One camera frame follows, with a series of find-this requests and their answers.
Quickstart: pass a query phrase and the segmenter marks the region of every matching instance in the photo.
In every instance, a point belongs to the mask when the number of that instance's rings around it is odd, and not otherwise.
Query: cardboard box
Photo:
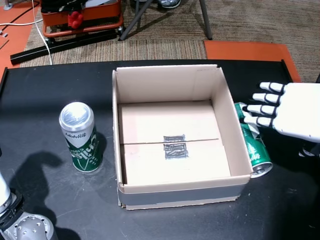
[[[217,65],[113,71],[119,205],[128,210],[233,201],[252,174]]]

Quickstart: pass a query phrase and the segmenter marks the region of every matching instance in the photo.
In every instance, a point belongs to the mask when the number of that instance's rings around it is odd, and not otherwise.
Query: orange floor mat
[[[301,82],[296,66],[284,44],[238,41],[204,41],[206,56],[211,60],[284,60],[292,80]]]
[[[5,11],[3,7],[0,7],[0,23],[10,23],[17,16],[28,10],[32,7],[32,3],[23,2],[17,3],[13,5],[13,8]],[[39,9],[39,5],[35,8],[37,13]],[[17,19],[15,24],[24,24],[31,23],[34,21],[33,11],[30,10],[19,19]],[[28,38],[31,32],[32,25],[28,26],[8,26],[3,34],[8,34],[5,38],[9,40],[1,49],[0,49],[0,76],[4,72],[5,67],[8,68],[18,68],[20,65],[12,65],[10,62],[10,55],[22,52],[28,42]],[[2,36],[0,36],[0,46],[5,41]]]

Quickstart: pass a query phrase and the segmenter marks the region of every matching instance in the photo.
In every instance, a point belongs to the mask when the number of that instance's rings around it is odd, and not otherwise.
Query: black table
[[[263,130],[274,161],[235,202],[153,210],[118,207],[112,129],[116,67],[219,64],[235,102],[248,102],[262,81],[287,83],[282,62],[154,60],[9,69],[1,91],[0,170],[25,197],[24,209],[49,217],[60,240],[316,239],[319,160],[298,157],[302,142]],[[93,173],[73,166],[58,123],[63,106],[92,107],[104,150]]]

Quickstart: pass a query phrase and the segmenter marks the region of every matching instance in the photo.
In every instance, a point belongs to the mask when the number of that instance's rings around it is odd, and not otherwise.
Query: can label
[[[235,109],[236,109],[238,118],[251,116],[250,113],[242,110],[244,106],[245,106],[244,103],[235,104]],[[246,148],[249,153],[252,167],[255,168],[255,166],[266,164],[266,163],[268,163],[268,166],[272,167],[271,159],[261,139],[258,128],[256,126],[245,124],[245,123],[240,123],[240,126],[244,136]]]
[[[102,161],[99,151],[99,141],[95,125],[79,132],[69,132],[62,129],[69,147],[72,162],[81,172],[96,170]]]

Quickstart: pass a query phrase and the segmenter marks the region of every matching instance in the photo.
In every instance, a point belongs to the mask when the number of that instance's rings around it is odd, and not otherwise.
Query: tipped over can
[[[85,173],[96,170],[101,164],[102,154],[92,109],[83,102],[72,102],[62,109],[59,123],[73,166]]]
[[[243,107],[245,106],[246,104],[242,102],[235,104],[235,110],[239,119],[251,116],[249,112],[243,111]],[[246,123],[240,123],[240,125],[253,169],[251,178],[263,176],[270,172],[273,164],[261,139],[260,132],[255,125]]]

